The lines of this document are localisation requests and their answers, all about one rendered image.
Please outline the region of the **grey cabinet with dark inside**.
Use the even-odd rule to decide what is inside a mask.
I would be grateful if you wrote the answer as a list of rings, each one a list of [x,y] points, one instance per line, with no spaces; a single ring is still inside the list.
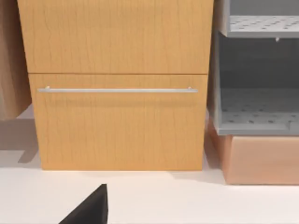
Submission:
[[[219,135],[299,136],[299,0],[215,0],[208,90]]]

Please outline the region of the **wooden drawer front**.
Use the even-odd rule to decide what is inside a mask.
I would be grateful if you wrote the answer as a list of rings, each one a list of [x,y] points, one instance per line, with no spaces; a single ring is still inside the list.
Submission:
[[[214,0],[17,0],[30,73],[206,74]]]
[[[31,74],[43,169],[201,170],[207,75]],[[39,88],[188,88],[57,93]]]

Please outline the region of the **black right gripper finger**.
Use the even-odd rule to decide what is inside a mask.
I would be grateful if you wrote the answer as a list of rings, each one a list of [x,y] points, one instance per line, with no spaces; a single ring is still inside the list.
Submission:
[[[107,185],[101,184],[59,224],[107,224]]]

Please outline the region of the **wooden cupboard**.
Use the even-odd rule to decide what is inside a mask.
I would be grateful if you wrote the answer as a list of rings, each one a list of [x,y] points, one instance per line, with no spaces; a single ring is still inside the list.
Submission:
[[[0,121],[18,117],[30,104],[17,0],[0,0]]]

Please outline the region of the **salmon-coloured box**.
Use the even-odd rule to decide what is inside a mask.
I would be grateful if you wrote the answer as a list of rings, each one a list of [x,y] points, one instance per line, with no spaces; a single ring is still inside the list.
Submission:
[[[299,136],[219,136],[212,119],[206,131],[227,184],[299,185]]]

